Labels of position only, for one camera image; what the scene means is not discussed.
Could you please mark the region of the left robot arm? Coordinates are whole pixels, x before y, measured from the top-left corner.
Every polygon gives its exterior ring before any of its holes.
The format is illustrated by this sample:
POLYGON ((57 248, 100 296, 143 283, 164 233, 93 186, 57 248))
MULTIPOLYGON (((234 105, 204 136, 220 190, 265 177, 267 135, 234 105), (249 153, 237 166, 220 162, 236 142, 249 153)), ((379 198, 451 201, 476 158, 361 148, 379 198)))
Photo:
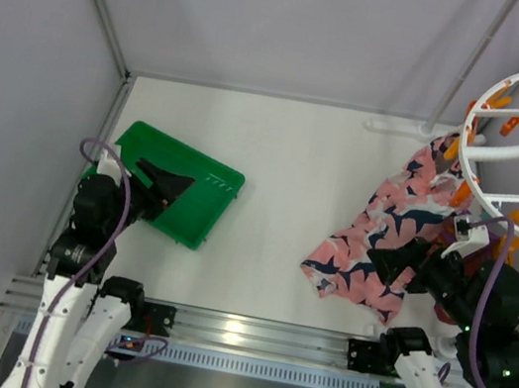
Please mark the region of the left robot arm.
POLYGON ((68 226, 54 242, 34 322, 2 388, 84 388, 115 335, 142 311, 144 287, 104 274, 117 237, 136 221, 153 221, 194 183, 138 159, 128 171, 116 148, 101 148, 83 176, 68 226))

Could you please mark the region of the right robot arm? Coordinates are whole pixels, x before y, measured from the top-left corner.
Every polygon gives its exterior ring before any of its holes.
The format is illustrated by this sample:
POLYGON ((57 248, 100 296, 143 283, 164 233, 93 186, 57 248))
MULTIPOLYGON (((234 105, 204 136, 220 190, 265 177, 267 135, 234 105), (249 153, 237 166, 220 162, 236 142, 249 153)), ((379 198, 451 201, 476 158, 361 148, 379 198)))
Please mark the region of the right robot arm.
MULTIPOLYGON (((397 249, 367 252, 379 280, 392 284, 413 271, 405 290, 430 294, 459 327, 455 359, 466 388, 519 388, 519 273, 489 260, 471 275, 460 255, 414 239, 397 249)), ((421 328, 392 328, 379 339, 379 356, 405 388, 443 388, 435 352, 421 328)))

